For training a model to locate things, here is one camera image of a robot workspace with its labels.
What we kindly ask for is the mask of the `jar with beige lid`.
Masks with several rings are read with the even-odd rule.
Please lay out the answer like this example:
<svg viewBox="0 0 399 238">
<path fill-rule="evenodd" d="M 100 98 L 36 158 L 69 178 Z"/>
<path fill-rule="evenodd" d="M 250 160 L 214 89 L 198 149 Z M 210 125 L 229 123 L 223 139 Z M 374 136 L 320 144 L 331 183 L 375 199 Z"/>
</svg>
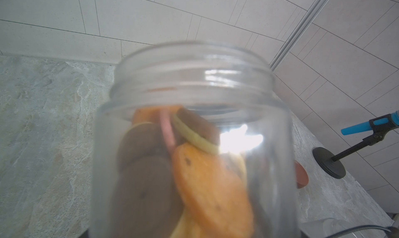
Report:
<svg viewBox="0 0 399 238">
<path fill-rule="evenodd" d="M 184 41 L 136 51 L 96 114 L 91 238 L 298 238 L 290 110 L 268 63 Z"/>
</svg>

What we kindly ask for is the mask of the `aluminium corner frame post right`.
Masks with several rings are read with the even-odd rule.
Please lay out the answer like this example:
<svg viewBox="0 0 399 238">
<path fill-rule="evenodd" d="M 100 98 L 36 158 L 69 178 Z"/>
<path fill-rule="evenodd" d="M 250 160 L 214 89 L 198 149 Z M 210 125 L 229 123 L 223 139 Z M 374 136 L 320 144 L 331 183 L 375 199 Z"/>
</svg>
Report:
<svg viewBox="0 0 399 238">
<path fill-rule="evenodd" d="M 307 28 L 312 24 L 317 15 L 321 12 L 321 10 L 325 7 L 329 0 L 315 0 L 311 5 L 310 9 L 306 12 L 304 17 L 301 19 L 297 27 L 291 33 L 287 41 L 281 47 L 280 51 L 277 53 L 276 57 L 270 63 L 271 71 L 275 71 L 276 68 L 281 64 L 281 62 L 285 59 L 288 53 L 291 51 L 293 46 L 297 43 L 303 33 L 307 30 Z"/>
</svg>

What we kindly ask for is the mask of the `microphone on black stand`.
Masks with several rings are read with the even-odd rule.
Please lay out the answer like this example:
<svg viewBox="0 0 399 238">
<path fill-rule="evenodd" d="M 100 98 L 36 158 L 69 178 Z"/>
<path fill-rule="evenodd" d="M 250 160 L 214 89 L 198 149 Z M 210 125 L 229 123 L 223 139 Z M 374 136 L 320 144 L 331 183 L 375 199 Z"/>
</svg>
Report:
<svg viewBox="0 0 399 238">
<path fill-rule="evenodd" d="M 373 133 L 364 138 L 362 142 L 334 155 L 331 151 L 326 148 L 316 147 L 313 148 L 312 154 L 317 164 L 330 176 L 336 179 L 342 179 L 346 175 L 346 170 L 340 161 L 341 159 L 363 149 L 367 146 L 373 146 L 376 143 L 382 141 L 386 134 L 392 130 L 398 129 L 399 127 L 399 112 L 380 116 L 371 119 L 367 122 L 357 124 L 351 127 L 347 127 L 341 130 L 344 136 L 353 135 L 357 133 L 363 133 L 372 131 Z"/>
</svg>

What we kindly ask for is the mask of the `terracotta jar lid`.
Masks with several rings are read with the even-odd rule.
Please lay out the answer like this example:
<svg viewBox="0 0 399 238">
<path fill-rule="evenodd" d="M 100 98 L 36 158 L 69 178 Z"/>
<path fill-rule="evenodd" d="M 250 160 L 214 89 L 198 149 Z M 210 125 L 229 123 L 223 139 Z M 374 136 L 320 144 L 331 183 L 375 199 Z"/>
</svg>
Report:
<svg viewBox="0 0 399 238">
<path fill-rule="evenodd" d="M 295 161 L 295 172 L 296 172 L 296 182 L 297 182 L 297 189 L 302 189 L 309 183 L 309 176 L 304 169 L 304 167 Z"/>
</svg>

